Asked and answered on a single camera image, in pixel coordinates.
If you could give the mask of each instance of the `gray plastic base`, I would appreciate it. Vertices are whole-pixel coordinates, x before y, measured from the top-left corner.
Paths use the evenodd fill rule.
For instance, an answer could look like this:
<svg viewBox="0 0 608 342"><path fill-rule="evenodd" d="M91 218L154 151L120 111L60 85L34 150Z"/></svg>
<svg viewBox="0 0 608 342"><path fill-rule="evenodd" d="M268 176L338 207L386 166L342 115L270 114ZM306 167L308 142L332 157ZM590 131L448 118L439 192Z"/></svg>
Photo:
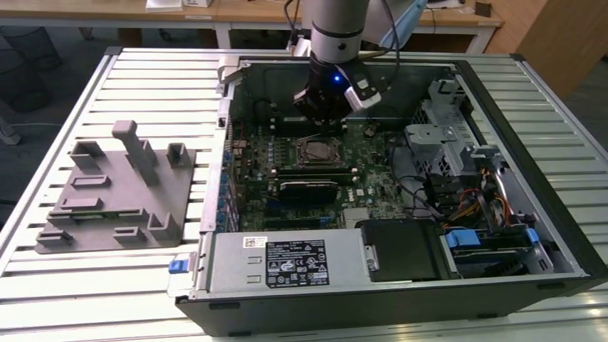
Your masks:
<svg viewBox="0 0 608 342"><path fill-rule="evenodd" d="M128 124L134 131L138 125ZM95 141L76 144L71 153L76 166L38 236L38 253L180 244L195 152L183 144L152 150L146 140L135 141L140 144L127 147L131 154L104 152Z"/></svg>

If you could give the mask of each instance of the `warning label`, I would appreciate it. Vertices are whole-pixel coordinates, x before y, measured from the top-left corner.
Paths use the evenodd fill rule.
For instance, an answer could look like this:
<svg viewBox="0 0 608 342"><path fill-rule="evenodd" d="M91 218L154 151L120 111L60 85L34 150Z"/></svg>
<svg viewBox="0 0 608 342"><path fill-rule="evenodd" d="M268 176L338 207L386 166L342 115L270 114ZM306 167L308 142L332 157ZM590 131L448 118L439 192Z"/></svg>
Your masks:
<svg viewBox="0 0 608 342"><path fill-rule="evenodd" d="M267 242L266 250L271 289L330 285L326 240Z"/></svg>

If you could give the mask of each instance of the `cable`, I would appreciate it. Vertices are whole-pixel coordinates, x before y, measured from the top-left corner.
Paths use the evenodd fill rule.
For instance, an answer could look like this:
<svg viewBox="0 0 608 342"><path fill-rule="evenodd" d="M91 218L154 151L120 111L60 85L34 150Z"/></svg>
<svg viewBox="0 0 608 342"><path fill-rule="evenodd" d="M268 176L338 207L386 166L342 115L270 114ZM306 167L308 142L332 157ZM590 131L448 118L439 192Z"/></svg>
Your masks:
<svg viewBox="0 0 608 342"><path fill-rule="evenodd" d="M290 18L290 12L288 12L288 8L290 8L290 5L292 4L294 0L287 0L286 1L286 4L283 5L283 14L286 15L286 20L287 20L287 23L290 24L290 27L292 28L292 33L294 31L296 30L296 24L292 22L292 19Z"/></svg>
<svg viewBox="0 0 608 342"><path fill-rule="evenodd" d="M431 215L435 216L438 219L443 220L443 219L446 219L446 216L442 215L442 213L432 207L432 205L430 205L427 203L424 198L418 196L407 187L404 187L404 185L402 184L400 179L398 178L398 176L395 174L395 150L398 149L396 145L398 144L395 144L395 147L392 148L392 152L391 152L391 175L392 175L392 179L398 183L398 186L402 188L402 190L406 191L408 193L408 195L411 195L415 198L415 200L420 201L420 203L424 205L427 210L431 212Z"/></svg>
<svg viewBox="0 0 608 342"><path fill-rule="evenodd" d="M298 33L296 21L298 21L298 12L300 10L300 0L298 0L298 4L296 4L296 13L294 14L294 21L290 18L290 11L288 11L288 8L290 8L290 5L292 4L292 2L294 2L294 0L287 0L286 5L283 6L283 14L286 15L287 23L290 24L290 28L292 29L292 34L290 37L291 42L294 42L294 38L296 37L296 33Z"/></svg>
<svg viewBox="0 0 608 342"><path fill-rule="evenodd" d="M435 9L432 9L431 7L427 6L427 9L431 11L431 16L434 18L434 34L438 33L438 22L435 20Z"/></svg>
<svg viewBox="0 0 608 342"><path fill-rule="evenodd" d="M292 34L295 34L295 32L296 32L296 22L298 22L298 12L299 12L299 10L300 10L300 0L298 0L296 12L294 14Z"/></svg>
<svg viewBox="0 0 608 342"><path fill-rule="evenodd" d="M402 67L402 61L400 61L400 56L399 56L399 51L402 50L402 44L399 43L398 26L395 25L395 18L392 17L391 7L388 7L387 0L382 0L382 6L384 7L384 12L387 13L388 20L391 21L391 26L392 26L392 45L391 45L391 47L395 47L395 57L396 57L395 71L392 74L392 79L388 81L388 85L391 85L392 82L398 79L399 68Z"/></svg>

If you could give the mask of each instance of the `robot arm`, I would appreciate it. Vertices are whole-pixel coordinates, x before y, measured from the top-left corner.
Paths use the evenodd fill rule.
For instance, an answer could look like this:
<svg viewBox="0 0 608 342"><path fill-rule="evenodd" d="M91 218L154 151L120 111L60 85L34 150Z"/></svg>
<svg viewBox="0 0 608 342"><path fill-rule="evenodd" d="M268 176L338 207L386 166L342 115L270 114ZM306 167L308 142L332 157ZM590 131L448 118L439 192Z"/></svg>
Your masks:
<svg viewBox="0 0 608 342"><path fill-rule="evenodd" d="M372 107L388 88L386 80L375 80L359 58L362 37L386 48L394 47L392 24L383 7L384 0L306 0L312 14L311 69L306 89L295 97L300 113L319 124L342 120L351 112ZM408 40L427 0L394 0L392 10L400 13L395 28L399 48Z"/></svg>

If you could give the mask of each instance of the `slotted metal surface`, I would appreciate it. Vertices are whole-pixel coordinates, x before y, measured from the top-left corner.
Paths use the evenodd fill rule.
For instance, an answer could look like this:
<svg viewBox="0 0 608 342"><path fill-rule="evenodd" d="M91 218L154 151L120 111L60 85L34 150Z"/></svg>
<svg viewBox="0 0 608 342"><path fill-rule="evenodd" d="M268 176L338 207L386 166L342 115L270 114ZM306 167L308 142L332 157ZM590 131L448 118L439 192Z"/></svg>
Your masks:
<svg viewBox="0 0 608 342"><path fill-rule="evenodd" d="M167 264L174 255L196 249L207 161L218 152L210 148L220 104L216 68L226 53L251 56L282 52L126 49L120 56L104 57L0 235L2 341L212 340L176 309L166 289ZM540 80L524 70L526 65L508 56L408 56L470 60L598 252L608 260L607 157L571 113L539 88ZM184 244L170 249L39 255L32 249L35 238L74 167L67 156L71 146L78 140L94 138L106 150L123 150L111 138L118 119L138 121L138 134L151 140L154 148L183 142L196 150ZM475 120L491 142L488 128L476 113ZM432 337L435 341L523 341L551 336L560 341L608 341L607 318L604 284L578 296L546 300L507 318L252 339L414 341Z"/></svg>

